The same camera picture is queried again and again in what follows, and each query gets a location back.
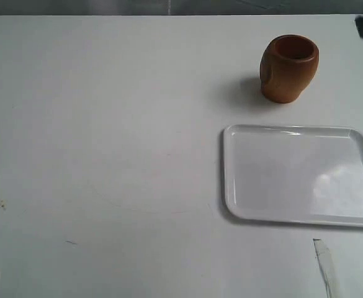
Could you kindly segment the brown wooden mortar cup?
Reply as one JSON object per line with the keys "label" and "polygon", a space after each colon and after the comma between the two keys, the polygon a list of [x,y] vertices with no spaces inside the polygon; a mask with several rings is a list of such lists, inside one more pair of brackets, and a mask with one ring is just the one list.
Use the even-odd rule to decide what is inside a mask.
{"label": "brown wooden mortar cup", "polygon": [[314,78],[319,49],[301,35],[281,35],[262,54],[259,77],[262,95],[272,102],[294,102]]}

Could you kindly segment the white rectangular plastic tray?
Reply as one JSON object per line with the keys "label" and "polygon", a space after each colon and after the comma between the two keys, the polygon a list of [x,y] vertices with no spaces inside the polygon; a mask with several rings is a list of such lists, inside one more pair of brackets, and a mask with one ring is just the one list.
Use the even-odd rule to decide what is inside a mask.
{"label": "white rectangular plastic tray", "polygon": [[224,201],[236,218],[363,228],[363,135],[345,127],[231,125]]}

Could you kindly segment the clear tape strip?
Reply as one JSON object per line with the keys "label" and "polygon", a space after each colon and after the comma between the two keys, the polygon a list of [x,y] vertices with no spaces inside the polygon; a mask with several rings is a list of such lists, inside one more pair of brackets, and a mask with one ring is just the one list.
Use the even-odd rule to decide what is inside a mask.
{"label": "clear tape strip", "polygon": [[340,297],[333,259],[329,248],[322,239],[313,239],[316,258],[325,284],[327,297]]}

